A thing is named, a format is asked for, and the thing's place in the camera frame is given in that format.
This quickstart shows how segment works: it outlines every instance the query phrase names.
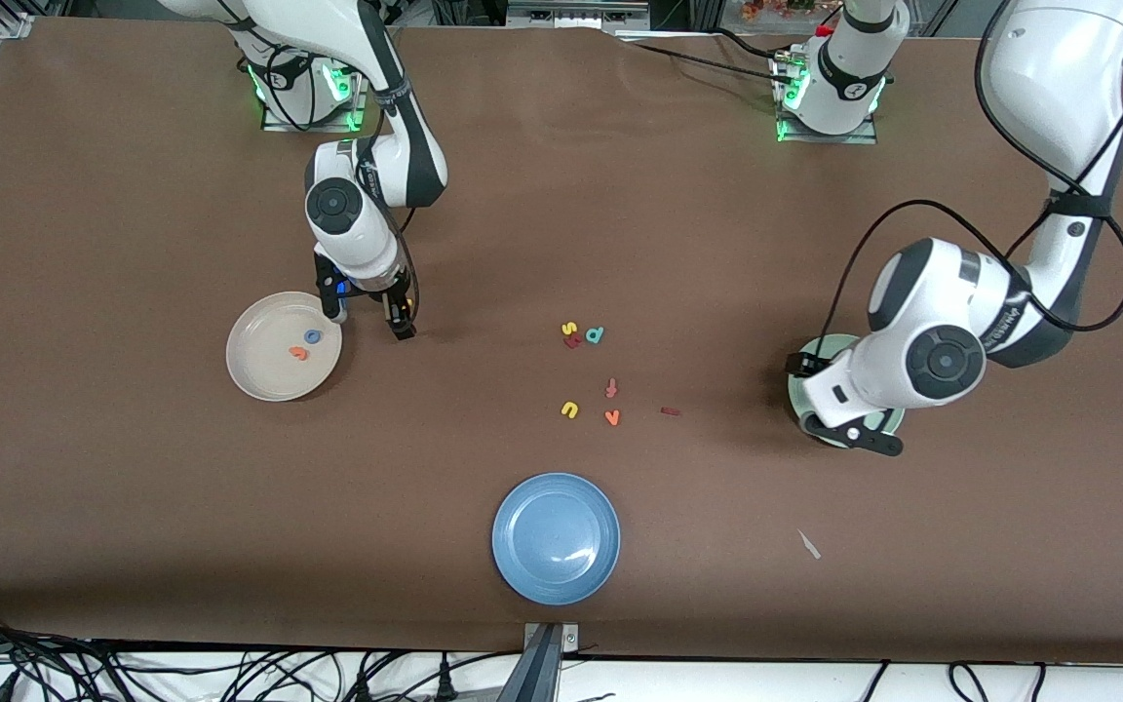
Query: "beige plate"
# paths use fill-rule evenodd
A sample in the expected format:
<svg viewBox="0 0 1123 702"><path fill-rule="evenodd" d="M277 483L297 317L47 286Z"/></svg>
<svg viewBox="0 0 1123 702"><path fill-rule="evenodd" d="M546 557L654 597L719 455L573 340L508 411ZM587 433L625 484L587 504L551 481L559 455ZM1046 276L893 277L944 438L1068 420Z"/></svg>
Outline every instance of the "beige plate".
<svg viewBox="0 0 1123 702"><path fill-rule="evenodd" d="M307 343L309 329L323 337ZM300 361L290 353L307 350ZM320 299L305 292L277 292L259 299L228 334L228 374L246 395L267 403L295 400L320 386L340 356L340 325L323 316Z"/></svg>

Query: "light green plate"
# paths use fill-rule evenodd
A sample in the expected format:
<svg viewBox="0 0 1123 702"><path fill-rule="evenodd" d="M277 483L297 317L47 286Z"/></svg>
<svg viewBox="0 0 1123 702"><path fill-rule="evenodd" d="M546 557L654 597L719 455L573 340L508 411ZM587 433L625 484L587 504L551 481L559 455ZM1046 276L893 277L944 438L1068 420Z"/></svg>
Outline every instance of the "light green plate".
<svg viewBox="0 0 1123 702"><path fill-rule="evenodd" d="M825 338L821 339L821 352L820 356L823 358L833 358L842 352L843 348L851 346L859 341L857 337L850 334L828 334ZM803 345L802 352L814 352L816 348L816 339ZM809 414L815 413L812 409L812 403L809 403L807 396L803 394L803 381L794 376L787 376L787 396L792 400L792 410L796 414L796 419L800 421L800 427L803 428L803 419ZM870 431L877 431L877 427L882 425L883 418L886 417L886 412L874 412L865 414L865 428ZM895 434L898 430L901 423L904 423L904 410L891 410L891 419L883 427L883 434ZM821 437L815 437L815 439L824 440L825 444L831 446L838 446L839 448L847 448L842 444L838 444L837 440L821 439Z"/></svg>

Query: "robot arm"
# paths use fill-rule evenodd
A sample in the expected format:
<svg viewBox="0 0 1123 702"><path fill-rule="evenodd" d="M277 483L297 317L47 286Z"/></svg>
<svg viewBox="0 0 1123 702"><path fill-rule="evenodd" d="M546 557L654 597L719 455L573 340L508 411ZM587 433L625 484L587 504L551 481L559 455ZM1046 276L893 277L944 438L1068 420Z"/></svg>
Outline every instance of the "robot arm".
<svg viewBox="0 0 1123 702"><path fill-rule="evenodd" d="M264 106L280 121L299 128L322 124L348 98L348 85L338 85L341 63L286 46L281 37L256 26L240 0L158 0L188 18L214 19L236 40L249 62Z"/></svg>
<svg viewBox="0 0 1123 702"><path fill-rule="evenodd" d="M358 154L375 173L389 208L427 208L449 182L440 146L396 57L380 13L360 0L241 0L258 26L286 44L330 56L371 81L391 135Z"/></svg>
<svg viewBox="0 0 1123 702"><path fill-rule="evenodd" d="M449 172L380 13L360 0L161 2L188 17L226 24L259 80L280 89L271 90L273 99L294 94L294 84L307 83L294 80L295 67L273 63L282 48L307 53L293 57L304 60L311 71L307 97L316 94L317 71L327 67L330 75L343 63L371 81L392 134L375 135L360 145L350 139L325 144L307 166L307 219L317 239L316 283L329 319L344 322L346 300L365 293L383 303L396 338L414 336L418 281L411 280L410 254L387 208L436 203ZM311 60L312 55L321 58ZM292 83L277 85L277 80ZM414 301L409 298L412 285Z"/></svg>
<svg viewBox="0 0 1123 702"><path fill-rule="evenodd" d="M847 0L830 36L803 46L806 80L784 107L809 129L847 134L874 110L886 69L909 34L904 0Z"/></svg>
<svg viewBox="0 0 1123 702"><path fill-rule="evenodd" d="M993 37L982 79L994 115L1031 152L1077 179L1122 115L1123 0L1022 0ZM1115 142L1123 146L1123 134ZM1102 152L1080 185L1111 199L1122 152ZM869 299L873 334L803 380L816 413L802 417L806 431L810 421L851 431L868 413L952 403L980 382L987 358L1020 367L1065 347L1070 332L1044 320L1026 292L1077 321L1102 222L1095 199L1067 195L1063 183L1049 180L1049 213L1020 276L938 239L891 258Z"/></svg>

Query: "green led light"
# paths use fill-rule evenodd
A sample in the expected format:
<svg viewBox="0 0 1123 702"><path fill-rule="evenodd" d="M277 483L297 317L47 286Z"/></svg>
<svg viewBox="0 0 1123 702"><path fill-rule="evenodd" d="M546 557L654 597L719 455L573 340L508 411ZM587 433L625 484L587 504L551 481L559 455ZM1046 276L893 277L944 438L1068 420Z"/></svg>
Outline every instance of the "green led light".
<svg viewBox="0 0 1123 702"><path fill-rule="evenodd" d="M253 71L249 72L249 76L254 80L254 93L257 94L258 101L266 102L267 99L263 98L263 84L258 83L258 76L254 75Z"/></svg>
<svg viewBox="0 0 1123 702"><path fill-rule="evenodd" d="M338 78L344 79L340 71L332 71L329 66L323 66L323 80L326 80L327 84L329 84L331 99L338 102L344 102L344 99L349 97L349 81L340 80L339 83L337 83Z"/></svg>
<svg viewBox="0 0 1123 702"><path fill-rule="evenodd" d="M809 80L807 71L802 72L802 74L800 74L800 79L801 80L792 81L792 89L788 89L787 93L784 94L783 103L788 108L788 110L794 111L800 108L800 101L803 100L803 92L805 92L805 90L809 89L809 84L812 83L812 81Z"/></svg>
<svg viewBox="0 0 1123 702"><path fill-rule="evenodd" d="M879 80L877 88L874 89L874 101L869 102L869 115L877 110L877 99L883 97L883 89L886 88L886 79Z"/></svg>
<svg viewBox="0 0 1123 702"><path fill-rule="evenodd" d="M349 131L358 131L362 129L362 122L366 120L366 108L355 107L349 110L348 115L344 117L344 126L349 129Z"/></svg>

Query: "black cable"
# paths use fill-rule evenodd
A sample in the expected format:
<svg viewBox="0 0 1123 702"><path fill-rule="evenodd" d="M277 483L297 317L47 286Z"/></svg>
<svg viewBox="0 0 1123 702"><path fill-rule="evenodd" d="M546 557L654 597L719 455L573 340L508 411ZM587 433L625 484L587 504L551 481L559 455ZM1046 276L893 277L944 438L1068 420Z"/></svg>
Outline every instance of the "black cable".
<svg viewBox="0 0 1123 702"><path fill-rule="evenodd" d="M432 694L433 702L454 702L458 699L458 691L454 687L454 676L449 672L454 669L449 666L449 653L440 654L440 680L436 683L436 694Z"/></svg>
<svg viewBox="0 0 1123 702"><path fill-rule="evenodd" d="M173 702L173 701L171 701L171 699L161 698L158 694L155 693L155 691L146 687L146 685L141 684L141 681L138 681L137 678L135 678L133 676L133 674L130 674L127 669L121 668L121 671L124 672L125 680L128 680L129 683L136 685L139 691L143 691L144 693L146 693L147 696L150 696L150 699L153 699L153 701L155 701L155 702Z"/></svg>
<svg viewBox="0 0 1123 702"><path fill-rule="evenodd" d="M961 689L959 689L959 684L956 683L956 671L958 669L968 674L968 678L973 681L973 687L977 689L977 693L982 698L982 702L990 702L989 699L986 698L986 689L982 687L982 681L977 680L977 674L973 672L971 667L968 667L968 663L956 662L948 666L948 683L952 684L952 690L956 691L956 694L962 699L964 702L975 702L975 699L968 696L968 694L964 694Z"/></svg>
<svg viewBox="0 0 1123 702"><path fill-rule="evenodd" d="M984 246L986 252L988 252L990 256L997 259L999 265L1003 266L1003 270L1005 270L1008 273L1008 275L1012 276L1013 280L1020 281L1020 283L1023 285L1025 290L1030 290L1030 303L1034 306L1035 310L1038 310L1038 313L1042 314L1043 319L1048 320L1049 323L1058 326L1058 328L1061 329L1068 329L1068 331L1078 331L1078 332L1097 331L1098 329L1106 328L1106 326L1110 326L1112 322L1117 320L1121 314L1123 314L1123 297L1122 297L1120 298L1120 303L1117 304L1117 307L1115 307L1115 310L1113 310L1112 313L1106 316L1103 320L1097 321L1095 323L1075 325L1072 322L1068 322L1066 320L1060 319L1059 316L1057 316L1054 312L1049 310L1047 306L1044 306L1042 300L1038 298L1038 294L1033 293L1030 286L1030 281L1024 280L1024 276L1021 275L1021 271L1017 270L1015 265L1012 265L1012 262L1008 262L1006 255L999 252L999 249L995 247L993 241L987 239L986 236L982 234L982 231L976 226L973 226L971 222L968 221L968 219L964 218L961 213L957 212L956 210L952 210L951 208L949 208L948 204L939 203L939 201L935 200L928 200L928 199L904 200L903 203L897 203L895 206L892 206L889 210L883 212L882 217L875 219L874 224L869 226L869 228L865 231L864 235L861 235L860 240L857 240L856 248L852 249L851 256L847 258L847 264L846 266L843 266L843 274L842 276L839 276L839 288L834 290L834 298L831 299L830 302L830 311L825 312L825 321L823 325L821 325L821 335L816 337L816 345L814 346L814 356L821 357L821 341L823 341L825 334L830 331L830 323L834 319L834 311L837 311L839 308L839 299L842 298L843 288L846 288L847 285L847 277L848 275L851 275L852 267L856 265L856 258L860 256L860 250L865 248L865 244L868 244L869 237L874 235L874 231L877 231L877 227L882 226L883 221L886 221L886 218L889 218L891 215L900 212L900 210L903 210L905 208L912 208L913 206L926 206L926 208L933 208L935 210L939 210L940 212L943 212L944 215L948 215L948 217L952 218L953 221L959 226L961 226L966 231L970 233L970 235L973 235L973 237L975 237L975 239L977 239L979 244ZM1108 226L1112 228L1112 231L1114 231L1115 235L1117 235L1117 239L1120 240L1120 247L1123 248L1123 230L1122 228L1120 228L1120 224L1117 224L1117 221L1115 221L1114 218L1102 218L1102 219L1106 224L1108 224Z"/></svg>
<svg viewBox="0 0 1123 702"><path fill-rule="evenodd" d="M309 658L309 659L307 659L307 662L299 663L298 666L294 666L294 667L292 667L290 669L286 669L286 671L284 669L284 666L276 665L276 667L280 668L280 671L284 675L281 676L281 678L277 680L274 684L272 684L271 687L268 687L266 690L263 690L263 692L259 692L258 694L255 694L255 702L263 702L263 700L266 699L268 696L268 694L271 694L272 692L275 692L275 690L282 690L284 687L289 687L289 685L294 685L294 684L300 685L300 687L302 687L302 689L307 690L307 692L311 693L311 699L321 699L320 694L318 694L317 692L314 692L314 685L311 685L311 684L307 683L307 681L300 680L299 676L298 676L298 674L303 668L305 668L308 666L312 666L317 662L321 662L321 659L329 658L329 657L334 657L334 659L335 659L336 653L334 653L334 650L327 650L327 653L318 654L318 656L316 656L313 658Z"/></svg>
<svg viewBox="0 0 1123 702"><path fill-rule="evenodd" d="M950 19L950 13L952 13L952 10L956 9L956 4L959 4L959 0L956 0L950 6L950 8L948 8L948 11L943 12L943 17L939 18L939 24L937 24L937 26L934 27L934 33L931 34L930 36L939 36L939 30L941 30L944 24L948 24L948 19Z"/></svg>
<svg viewBox="0 0 1123 702"><path fill-rule="evenodd" d="M865 690L865 698L860 698L860 702L869 702L870 699L874 699L874 690L877 690L878 681L883 680L883 674L885 674L886 669L889 667L891 662L888 662L888 659L883 659L883 665L878 666L876 674L874 674L874 680L869 681L869 686Z"/></svg>
<svg viewBox="0 0 1123 702"><path fill-rule="evenodd" d="M734 44L739 45L739 48L742 48L743 52L748 52L749 54L752 54L754 56L760 56L763 58L773 58L774 57L774 52L777 52L777 48L776 49L772 49L772 52L766 52L765 48L757 48L757 46L752 46L751 44L746 43L746 40L743 40L743 37L741 37L740 35L737 35L734 31L730 31L729 28L725 28L725 27L721 27L721 26L714 27L713 28L713 34L725 36L727 39L733 40Z"/></svg>
<svg viewBox="0 0 1123 702"><path fill-rule="evenodd" d="M1083 168L1083 172L1078 174L1077 176L1078 182L1086 180L1086 176L1090 174L1092 170L1095 170L1095 166L1097 165L1097 163L1099 163L1099 159L1104 156L1106 151L1108 151L1108 147L1112 146L1112 143L1115 142L1115 137L1120 134L1121 129L1123 129L1123 110L1120 111L1120 118L1117 119L1117 121L1115 121L1112 131L1110 131L1108 135L1106 135L1106 138L1104 139L1104 145L1099 146L1099 151L1095 152L1095 156L1090 156L1089 163L1086 164L1086 167Z"/></svg>
<svg viewBox="0 0 1123 702"><path fill-rule="evenodd" d="M1020 248L1021 245L1024 244L1025 240L1033 235L1033 233L1038 231L1038 227L1041 226L1042 222L1047 221L1047 218L1049 217L1051 217L1051 212L1047 208L1043 208L1042 212L1040 212L1038 215L1038 218L1034 219L1032 226L1025 228L1025 230L1021 234L1021 236L1017 236L1016 240L1013 240L1011 246L1003 249L1004 256L1011 258L1012 255L1016 253L1016 249Z"/></svg>
<svg viewBox="0 0 1123 702"><path fill-rule="evenodd" d="M307 53L307 58L303 58L304 62L307 62L307 74L311 76L311 116L307 119L307 126L302 126L293 120L293 116L289 115L289 110L285 110L284 103L280 101L280 94L276 94L276 86L272 84L271 81L271 67L273 63L275 63L276 57L282 53L284 53L284 45L277 44L276 47L272 49L271 56L267 56L267 66L264 69L267 71L267 93L271 93L271 98L276 102L276 107L280 108L280 113L284 115L284 120L286 122L292 125L292 127L298 131L309 131L311 126L314 124L314 107L317 100L314 97L314 90L317 89L314 83L314 54Z"/></svg>
<svg viewBox="0 0 1123 702"><path fill-rule="evenodd" d="M89 680L90 683L93 684L93 689L95 691L98 691L98 693L99 693L98 701L101 701L102 700L102 694L101 694L101 691L98 690L98 683L97 683L97 681L98 681L98 674L101 674L102 669L100 668L98 672L94 672L94 671L90 669L89 662L85 660L85 655L84 654L76 654L76 663L80 663L81 668L84 668L84 671L85 671L85 680ZM129 698L133 698L133 694L129 693Z"/></svg>
<svg viewBox="0 0 1123 702"><path fill-rule="evenodd" d="M459 667L472 665L472 663L486 662L486 659L496 658L496 657L500 657L500 656L518 656L518 654L521 654L521 650L500 650L500 653L496 653L496 654L481 654L481 656L476 656L476 657L473 657L473 658L467 658L467 659L465 659L465 662L454 663L454 665L449 666L449 669L450 671L456 671ZM426 676L423 680L418 681L418 683L414 683L414 684L410 685L410 687L407 687L405 690L402 690L402 692L394 694L394 696L392 698L391 702L403 702L403 701L405 701L405 699L410 699L410 693L411 692L414 692L414 690L423 687L424 684L431 683L432 680L438 678L438 676L440 676L439 672L436 672L436 674L431 674L429 676Z"/></svg>
<svg viewBox="0 0 1123 702"><path fill-rule="evenodd" d="M227 12L228 18L231 18L232 21L235 21L235 24L244 24L246 21L244 18L237 17L237 13L232 12L232 8L228 8L228 4L225 3L223 0L214 0L214 1L216 3L219 3L221 8L223 8L223 12ZM309 119L307 119L307 126L304 126L303 128L303 126L300 126L293 120L293 116L289 115L289 110L285 110L284 103L281 103L280 97L277 97L276 94L276 86L271 83L271 67L273 63L275 63L276 57L280 56L280 54L284 53L285 45L280 44L276 40L267 39L266 36L263 36L257 31L255 31L255 29L252 26L247 27L245 31L249 31L249 34L253 35L255 39L262 40L264 45L271 46L272 48L271 55L267 56L267 66L264 67L264 70L267 72L266 76L267 92L271 93L271 98L275 100L276 107L280 107L280 113L284 115L284 120L289 122L298 131L309 131L309 129L311 129L311 126L314 125L314 110L317 108L317 101L318 101L314 94L316 90L318 89L318 84L314 81L314 60L318 57L318 55L311 52L307 52L302 56L303 62L307 62L307 72L309 76L311 76L311 116L309 116ZM237 67L238 69L240 67L240 62L237 62ZM249 70L253 71L254 67L250 66Z"/></svg>
<svg viewBox="0 0 1123 702"><path fill-rule="evenodd" d="M977 103L979 103L979 107L982 108L982 113L986 116L986 120L990 122L990 126L994 126L994 131L999 133L999 137L1003 137L1004 142L1007 142L1013 148L1016 148L1022 156L1032 161L1032 163L1038 165L1039 168L1044 170L1044 172L1052 174L1052 176L1056 176L1056 179L1060 180L1060 182L1066 183L1070 190L1079 192L1079 194L1083 195L1088 195L1089 192L1080 186L1080 183L1075 181L1072 177L1069 177L1065 172L1061 172L1061 170L1057 168L1056 165L1047 163L1043 157L1034 154L1034 152L1031 152L1030 147L1022 144L1020 139L1012 137L1012 134L1004 128L1002 122L999 122L998 117L995 117L994 112L990 111L989 102L986 101L986 88L982 84L982 65L984 65L986 58L986 46L990 43L990 34L994 31L994 26L999 24L1003 10L1007 9L1011 1L1012 0L999 0L998 8L994 9L994 15L990 15L990 21L986 22L986 30L982 31L980 40L977 43L977 60L973 62L973 89L977 92Z"/></svg>
<svg viewBox="0 0 1123 702"><path fill-rule="evenodd" d="M94 645L85 645L85 648L92 650L93 659L101 666L101 668L99 668L99 674L106 674L107 678L111 680L111 685L116 689L116 692L119 692L120 696L125 699L125 701L134 699L133 693L129 692L128 684L125 683L124 678L120 676L120 672L112 665L111 656L107 649L97 648ZM97 678L94 678L94 685L97 685Z"/></svg>
<svg viewBox="0 0 1123 702"><path fill-rule="evenodd" d="M824 19L821 19L821 22L819 24L819 26L825 26L825 24L830 22L830 19L833 18L834 15L838 15L839 10L842 10L842 9L843 9L843 4L842 3L839 3L839 4L834 6L834 9L831 10L829 15L825 15Z"/></svg>
<svg viewBox="0 0 1123 702"><path fill-rule="evenodd" d="M63 674L66 675L75 685L80 698L92 699L92 701L101 699L101 694L98 693L97 684L90 680L85 680L84 676L81 676L79 672L76 672L75 668L63 658L62 653L56 649L57 645L58 648L66 646L70 649L88 649L92 653L92 648L90 648L89 645L81 644L75 639L67 639L67 637L63 636L46 636L46 642L44 645L42 636L30 633L29 631L12 630L12 628L3 624L0 624L0 640L6 645L10 645L12 650L22 649L33 656L30 662L18 662L18 658L15 656L9 656L9 658L12 663L15 663L15 665L17 665L19 674L28 676L28 678L34 680L37 684L43 685L44 694L48 693L48 684L45 683L45 680L40 675L40 665L43 665L43 663L51 668L63 672ZM100 654L97 654L94 657L101 659ZM27 665L33 666L33 672L27 669L26 663ZM117 690L124 694L124 702L134 702L133 694L128 693L128 690L121 690L120 685L117 685Z"/></svg>
<svg viewBox="0 0 1123 702"><path fill-rule="evenodd" d="M372 663L371 667L366 671L366 681L369 683L371 678L377 676L390 663L398 662L398 659L404 658L405 655L405 650L389 650L386 656Z"/></svg>
<svg viewBox="0 0 1123 702"><path fill-rule="evenodd" d="M383 108L381 108L381 110L380 110L380 120L375 121L375 131L372 133L371 138L368 139L368 142L366 142L366 148L362 152L362 157L358 158L358 165L355 168L355 177L358 179L358 183L359 183L359 185L362 185L362 189L365 190L368 195L371 195L372 200L374 200L375 206L377 206L377 208L380 208L380 212L382 212L384 215L384 219L387 220L387 225L392 227L393 235L396 237L396 245L401 246L402 253L405 254L405 268L410 273L410 285L413 285L413 288L414 288L414 302L411 303L411 306L410 306L410 317L409 317L409 319L410 319L410 323L414 323L414 320L418 319L418 309L419 309L420 306L422 306L422 302L420 302L420 300L423 297L422 297L422 293L419 292L418 272L414 271L414 256L411 256L411 254L410 254L410 244L405 243L405 237L403 236L403 234L405 231L405 226L396 226L396 219L393 218L392 211L389 211L387 203L384 203L382 197L378 197L374 192L371 191L371 189L366 185L366 180L363 179L363 174L362 174L362 172L363 172L363 170L362 170L363 163L365 163L366 158L371 158L371 157L374 156L374 154L372 152L372 148L375 146L375 139L380 138L381 129L384 129L384 111L383 111ZM405 225L407 226L409 226L410 225L410 220L412 218L414 218L414 210L416 209L417 208L411 208L410 209L410 215L407 215L407 217L405 217Z"/></svg>
<svg viewBox="0 0 1123 702"><path fill-rule="evenodd" d="M231 666L217 666L213 668L168 668L168 667L141 667L141 666L130 666L126 663L120 662L120 657L115 657L116 666L120 671L133 672L133 674L143 675L173 675L173 676L203 676L207 674L218 674L218 672L235 671L237 668L245 667L245 663L236 663Z"/></svg>
<svg viewBox="0 0 1123 702"><path fill-rule="evenodd" d="M1038 694L1042 692L1042 684L1047 683L1047 663L1034 663L1038 666L1038 680L1034 680L1033 691L1030 693L1030 702L1038 702Z"/></svg>
<svg viewBox="0 0 1123 702"><path fill-rule="evenodd" d="M371 650L362 654L362 662L358 662L358 680L366 680L366 658L371 658Z"/></svg>
<svg viewBox="0 0 1123 702"><path fill-rule="evenodd" d="M15 685L19 681L19 671L12 671L11 675L8 675L3 683L0 684L0 702L11 702L15 696Z"/></svg>
<svg viewBox="0 0 1123 702"><path fill-rule="evenodd" d="M668 48L657 48L656 46L649 46L647 44L632 43L632 45L633 46L639 46L639 48L642 48L646 52L652 52L655 54L664 54L664 55L667 55L667 56L673 56L675 58L683 58L684 62L701 63L701 65L713 66L714 69L722 69L723 71L732 71L732 72L736 72L736 74L743 74L743 75L764 78L765 80L774 81L774 83L792 83L792 79L788 79L788 76L772 75L772 74L767 74L767 72L763 72L763 71L754 71L754 70L750 70L750 69L741 69L739 66L731 66L731 65L729 65L729 63L710 62L709 58L701 58L699 56L690 56L687 54L678 54L677 52L669 52Z"/></svg>
<svg viewBox="0 0 1123 702"><path fill-rule="evenodd" d="M232 702L232 701L235 701L237 699L238 694L240 694L247 687L249 687L249 684L253 683L255 681L255 678L257 678L258 676L263 675L264 672L267 672L268 669L271 669L270 665L272 663L283 662L284 658L292 656L292 653L289 653L289 650L285 650L285 653L281 654L280 657L277 657L274 662L271 659L272 656L273 656L273 654L266 654L266 656L264 656L263 658L259 658L258 663L259 663L261 667L253 675L245 676L245 674L238 674L236 676L236 678L232 680L232 683L228 684L228 689L223 690L223 696L219 698L219 702Z"/></svg>

